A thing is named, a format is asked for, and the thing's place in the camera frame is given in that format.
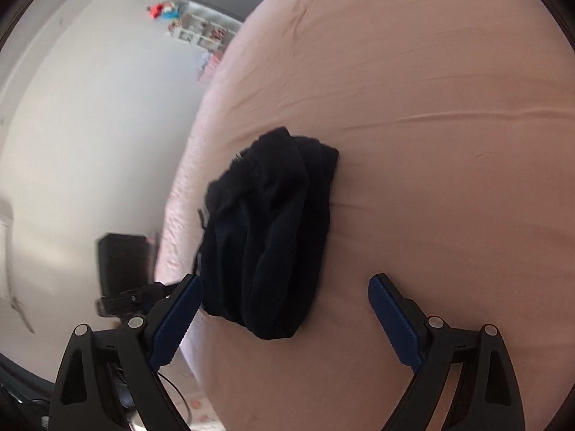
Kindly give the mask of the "pink bed sheet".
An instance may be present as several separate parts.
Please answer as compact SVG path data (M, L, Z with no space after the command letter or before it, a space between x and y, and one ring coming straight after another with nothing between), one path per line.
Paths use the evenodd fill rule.
M378 430L408 386L367 299L496 325L526 426L574 383L574 52L539 0L264 0L203 97L157 276L180 279L208 183L285 126L340 152L318 295L265 342L199 313L183 355L228 430Z

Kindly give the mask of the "black box on floor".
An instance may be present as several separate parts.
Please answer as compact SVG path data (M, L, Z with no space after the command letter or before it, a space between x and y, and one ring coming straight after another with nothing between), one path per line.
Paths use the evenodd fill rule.
M151 283L154 247L146 236L107 233L97 241L96 255L97 312L101 317L122 317L134 310L141 290Z

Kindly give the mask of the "white toy shelf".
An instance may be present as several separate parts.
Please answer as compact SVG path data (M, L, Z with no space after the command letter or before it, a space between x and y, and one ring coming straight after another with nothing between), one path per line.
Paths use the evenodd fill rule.
M167 34L175 40L215 52L225 51L237 33L211 20L191 13L182 14L167 27Z

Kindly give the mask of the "navy striped shorts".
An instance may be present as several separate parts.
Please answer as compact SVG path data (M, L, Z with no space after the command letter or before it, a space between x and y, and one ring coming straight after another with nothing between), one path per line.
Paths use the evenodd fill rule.
M194 262L203 309L259 339L294 336L313 305L339 152L273 129L208 184Z

